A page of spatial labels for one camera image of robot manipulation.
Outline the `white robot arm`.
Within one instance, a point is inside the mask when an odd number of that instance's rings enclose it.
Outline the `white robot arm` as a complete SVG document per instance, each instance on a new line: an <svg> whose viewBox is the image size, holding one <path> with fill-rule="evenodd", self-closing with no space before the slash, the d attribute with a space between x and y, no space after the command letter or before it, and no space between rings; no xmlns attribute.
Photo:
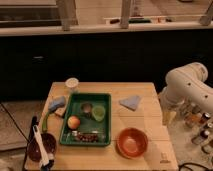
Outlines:
<svg viewBox="0 0 213 171"><path fill-rule="evenodd" d="M158 95L164 125L169 124L171 112L186 100L213 114L213 88L205 84L207 78L208 70L199 62L172 69L166 74L166 86Z"/></svg>

